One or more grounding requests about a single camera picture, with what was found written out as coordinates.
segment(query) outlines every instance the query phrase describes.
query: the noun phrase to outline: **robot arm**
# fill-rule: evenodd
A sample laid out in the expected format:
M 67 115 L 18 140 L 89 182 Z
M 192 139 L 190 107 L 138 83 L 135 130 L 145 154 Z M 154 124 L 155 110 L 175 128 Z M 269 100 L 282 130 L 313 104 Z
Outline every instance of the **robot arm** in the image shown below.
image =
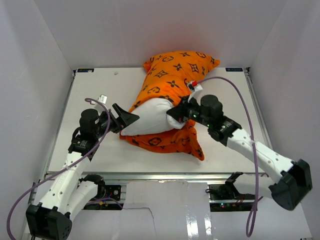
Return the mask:
M 167 111 L 178 122 L 188 120 L 208 127 L 208 133 L 217 142 L 237 151 L 254 162 L 252 140 L 241 125 L 224 115 L 222 103 L 214 95 L 205 95 L 200 105 L 193 98 L 202 88 L 196 82 L 188 85 L 192 94 L 181 99 L 180 103 Z M 259 192 L 272 198 L 281 207 L 293 210 L 312 189 L 310 166 L 304 160 L 298 162 L 281 156 L 262 143 L 255 141 L 258 166 L 270 178 L 259 178 Z M 255 178 L 235 172 L 225 185 L 237 194 L 255 194 Z
M 102 103 L 105 104 L 105 100 L 106 97 L 101 96 L 98 101 L 104 101 Z M 103 111 L 99 115 L 96 109 L 90 108 L 81 113 L 80 127 L 72 135 L 63 165 L 63 169 L 67 168 L 66 171 L 55 178 L 39 204 L 30 205 L 26 210 L 26 219 L 32 236 L 46 240 L 67 239 L 73 219 L 86 203 L 106 195 L 105 182 L 99 175 L 87 175 L 80 180 L 79 185 L 78 183 L 99 147 L 97 146 L 99 139 L 106 134 L 106 131 L 119 133 L 139 119 L 139 116 L 124 111 L 116 103 L 112 106 L 118 118 L 115 118 L 110 110 L 108 114 Z M 88 155 L 86 158 L 69 167 L 86 155 Z

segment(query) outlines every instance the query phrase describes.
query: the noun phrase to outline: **white table top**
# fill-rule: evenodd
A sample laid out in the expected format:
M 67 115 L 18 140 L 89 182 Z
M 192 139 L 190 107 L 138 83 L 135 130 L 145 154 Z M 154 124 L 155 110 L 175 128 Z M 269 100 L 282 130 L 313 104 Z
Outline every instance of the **white table top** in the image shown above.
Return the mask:
M 84 98 L 97 99 L 101 94 L 108 97 L 107 107 L 117 103 L 128 110 L 135 101 L 144 78 L 143 68 L 95 68 L 94 72 L 78 72 L 70 92 L 56 140 L 48 172 L 57 172 L 63 166 L 72 133 L 79 126 L 81 112 L 91 108 Z M 230 79 L 239 88 L 247 104 L 252 120 L 255 139 L 264 142 L 263 131 L 258 121 L 254 102 L 243 72 L 226 72 L 218 67 L 207 77 L 222 76 Z M 249 131 L 244 107 L 234 88 L 220 79 L 202 84 L 201 95 L 213 94 L 223 104 L 224 114 Z M 185 153 L 154 153 L 119 140 L 118 134 L 109 133 L 86 173 L 232 173 L 236 171 L 253 173 L 254 164 L 239 153 L 215 142 L 208 135 L 207 128 L 197 124 L 198 141 L 205 155 L 204 161 Z

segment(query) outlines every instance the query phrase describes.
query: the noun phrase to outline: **gray wall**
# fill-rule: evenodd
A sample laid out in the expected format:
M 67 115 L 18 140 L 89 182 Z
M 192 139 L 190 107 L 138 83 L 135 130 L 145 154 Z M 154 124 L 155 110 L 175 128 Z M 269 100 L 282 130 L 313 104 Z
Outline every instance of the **gray wall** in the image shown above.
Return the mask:
M 275 150 L 309 162 L 313 190 L 302 207 L 320 239 L 320 1 L 290 0 L 252 66 L 254 89 Z
M 34 0 L 72 67 L 139 67 L 202 51 L 221 66 L 254 62 L 286 0 Z
M 14 201 L 37 181 L 72 71 L 33 0 L 0 0 L 0 239 Z M 20 239 L 28 198 L 12 218 Z

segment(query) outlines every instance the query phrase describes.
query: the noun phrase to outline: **orange fabric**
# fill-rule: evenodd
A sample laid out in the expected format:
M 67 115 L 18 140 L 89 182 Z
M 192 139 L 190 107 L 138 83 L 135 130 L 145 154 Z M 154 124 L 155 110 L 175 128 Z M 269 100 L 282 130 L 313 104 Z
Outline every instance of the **orange fabric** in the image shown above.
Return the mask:
M 202 80 L 220 61 L 202 52 L 175 51 L 151 57 L 143 64 L 147 75 L 132 108 L 152 98 L 169 100 L 176 106 L 181 97 L 190 95 L 187 83 Z M 182 129 L 157 134 L 120 136 L 128 143 L 156 153 L 187 153 L 203 161 L 205 156 L 197 141 L 195 122 L 189 120 Z

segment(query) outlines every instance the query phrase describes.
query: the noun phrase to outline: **pillow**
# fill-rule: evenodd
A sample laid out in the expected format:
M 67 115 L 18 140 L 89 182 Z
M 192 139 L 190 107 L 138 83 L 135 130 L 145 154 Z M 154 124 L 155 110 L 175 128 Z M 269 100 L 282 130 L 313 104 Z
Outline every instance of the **pillow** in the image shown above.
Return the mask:
M 187 87 L 189 82 L 202 80 L 209 71 L 219 64 L 219 60 L 202 52 L 193 51 L 167 52 L 151 57 L 143 64 L 147 75 L 135 103 L 129 110 L 129 112 L 136 110 L 135 114 L 140 116 L 140 119 L 136 121 L 137 128 L 135 131 L 124 131 L 120 134 L 120 138 L 152 152 L 184 152 L 204 160 L 204 155 L 197 141 L 195 122 L 189 120 L 181 129 L 167 130 L 172 125 L 168 122 L 165 107 L 156 107 L 154 103 L 162 105 L 168 102 L 157 102 L 153 99 L 167 100 L 176 106 L 181 97 L 191 93 Z M 158 119 L 149 117 L 151 114 L 157 116 Z

